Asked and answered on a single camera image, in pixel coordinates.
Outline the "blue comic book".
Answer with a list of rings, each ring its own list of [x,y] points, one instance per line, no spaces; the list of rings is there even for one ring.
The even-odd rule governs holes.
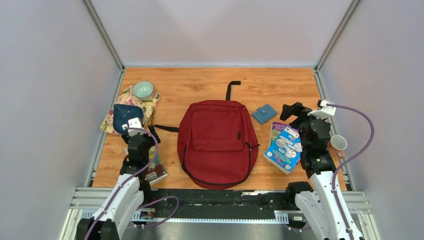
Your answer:
[[[285,174],[290,174],[301,158],[302,143],[298,130],[286,125],[263,156]]]

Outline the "red backpack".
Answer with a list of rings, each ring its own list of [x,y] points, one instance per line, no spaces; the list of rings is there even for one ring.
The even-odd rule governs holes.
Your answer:
[[[150,124],[149,129],[177,133],[182,170],[204,189],[223,190],[245,182],[259,153],[259,142],[249,111],[231,100],[231,81],[224,100],[192,103],[178,127]]]

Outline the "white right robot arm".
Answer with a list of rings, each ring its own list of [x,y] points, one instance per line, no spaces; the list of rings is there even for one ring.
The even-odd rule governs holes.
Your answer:
[[[286,205],[300,209],[318,240],[362,240],[338,180],[338,171],[329,151],[331,123],[335,115],[334,103],[319,100],[317,110],[300,102],[284,104],[280,119],[296,119],[289,125],[298,130],[302,152],[300,164],[311,183],[292,182],[286,188]]]

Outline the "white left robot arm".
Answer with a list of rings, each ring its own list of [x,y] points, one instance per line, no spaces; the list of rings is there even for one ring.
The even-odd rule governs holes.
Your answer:
[[[148,207],[153,201],[145,177],[155,159],[149,156],[149,152],[158,146],[157,137],[140,123],[128,123],[125,127],[128,154],[117,183],[92,217],[79,221],[75,234],[77,240],[120,240],[137,208]]]

